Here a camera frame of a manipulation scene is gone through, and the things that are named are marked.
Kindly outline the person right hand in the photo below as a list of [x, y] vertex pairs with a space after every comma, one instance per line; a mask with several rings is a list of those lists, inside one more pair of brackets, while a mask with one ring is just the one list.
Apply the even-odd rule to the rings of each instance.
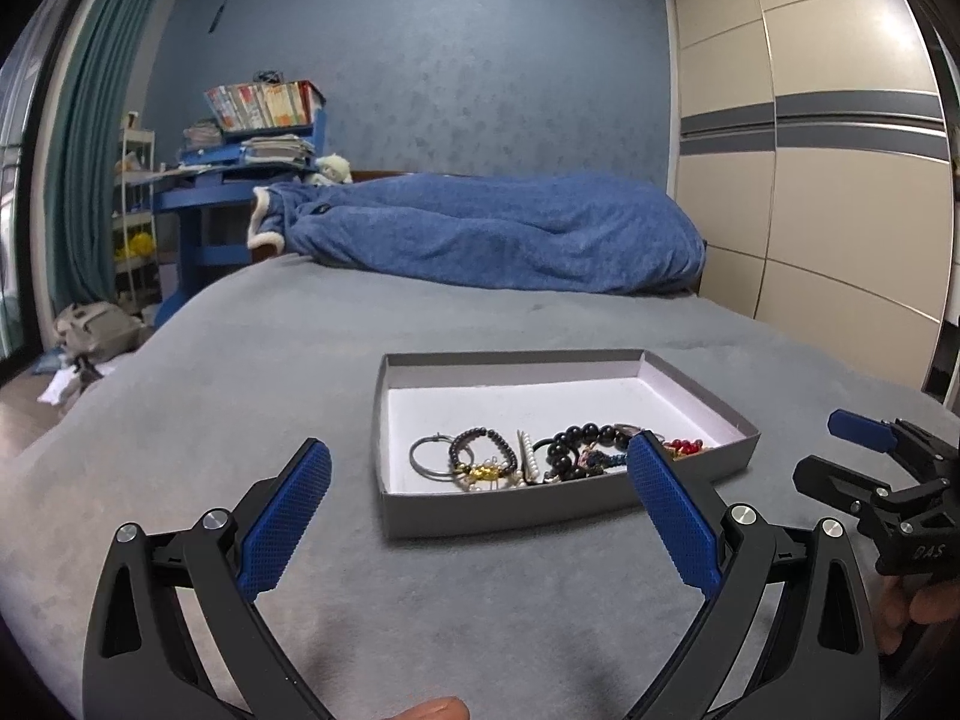
[[908, 624], [932, 626], [957, 619], [960, 610], [958, 580], [926, 585], [908, 592], [900, 577], [885, 577], [874, 603], [878, 650], [892, 655], [900, 647]]

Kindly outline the person left hand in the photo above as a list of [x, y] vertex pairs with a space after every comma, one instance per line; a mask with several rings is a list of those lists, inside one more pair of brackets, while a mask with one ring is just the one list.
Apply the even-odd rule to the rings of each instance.
[[448, 695], [421, 702], [387, 720], [470, 720], [470, 710], [464, 700]]

